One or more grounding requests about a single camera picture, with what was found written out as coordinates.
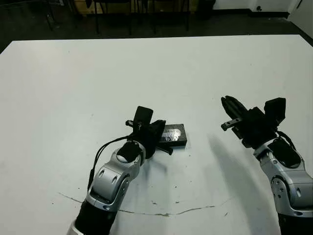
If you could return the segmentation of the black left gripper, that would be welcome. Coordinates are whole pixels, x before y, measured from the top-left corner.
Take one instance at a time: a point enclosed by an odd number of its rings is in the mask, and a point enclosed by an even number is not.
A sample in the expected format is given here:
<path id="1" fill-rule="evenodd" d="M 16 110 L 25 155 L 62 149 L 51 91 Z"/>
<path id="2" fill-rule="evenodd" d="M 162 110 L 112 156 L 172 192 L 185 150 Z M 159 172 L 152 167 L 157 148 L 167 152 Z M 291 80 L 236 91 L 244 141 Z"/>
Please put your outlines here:
<path id="1" fill-rule="evenodd" d="M 151 158 L 156 149 L 159 149 L 171 156 L 173 149 L 160 143 L 165 124 L 166 121 L 160 119 L 150 124 L 127 120 L 127 126 L 133 128 L 133 132 L 128 136 L 127 140 L 140 143 L 145 148 L 145 158 Z"/>

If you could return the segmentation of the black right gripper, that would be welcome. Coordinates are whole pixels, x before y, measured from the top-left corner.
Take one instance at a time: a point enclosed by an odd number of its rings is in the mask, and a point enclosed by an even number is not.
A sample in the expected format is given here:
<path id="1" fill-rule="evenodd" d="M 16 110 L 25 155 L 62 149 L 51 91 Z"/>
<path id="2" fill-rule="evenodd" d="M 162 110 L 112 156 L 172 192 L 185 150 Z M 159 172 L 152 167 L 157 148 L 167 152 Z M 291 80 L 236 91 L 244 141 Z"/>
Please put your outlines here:
<path id="1" fill-rule="evenodd" d="M 275 128 L 265 114 L 257 107 L 246 107 L 232 96 L 221 98 L 222 106 L 231 120 L 224 122 L 221 128 L 231 129 L 246 148 L 258 148 L 277 137 Z"/>

